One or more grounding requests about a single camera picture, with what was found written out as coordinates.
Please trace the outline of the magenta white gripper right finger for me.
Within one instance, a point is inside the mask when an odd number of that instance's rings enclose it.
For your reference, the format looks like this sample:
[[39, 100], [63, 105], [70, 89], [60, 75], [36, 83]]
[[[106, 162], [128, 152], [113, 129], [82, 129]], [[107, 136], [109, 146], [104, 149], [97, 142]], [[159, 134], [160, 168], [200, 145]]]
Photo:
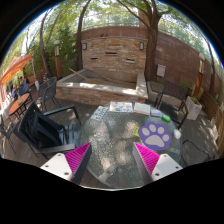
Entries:
[[133, 156], [145, 185], [182, 169], [168, 154], [154, 152], [139, 143], [133, 143]]

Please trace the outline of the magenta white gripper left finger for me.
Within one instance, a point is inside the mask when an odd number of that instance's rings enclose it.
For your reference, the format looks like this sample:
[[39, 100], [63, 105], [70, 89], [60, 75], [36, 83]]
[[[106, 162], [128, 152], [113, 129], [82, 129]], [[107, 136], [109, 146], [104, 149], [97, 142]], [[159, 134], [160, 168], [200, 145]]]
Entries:
[[66, 154], [57, 153], [41, 169], [79, 185], [91, 153], [91, 143], [88, 142]]

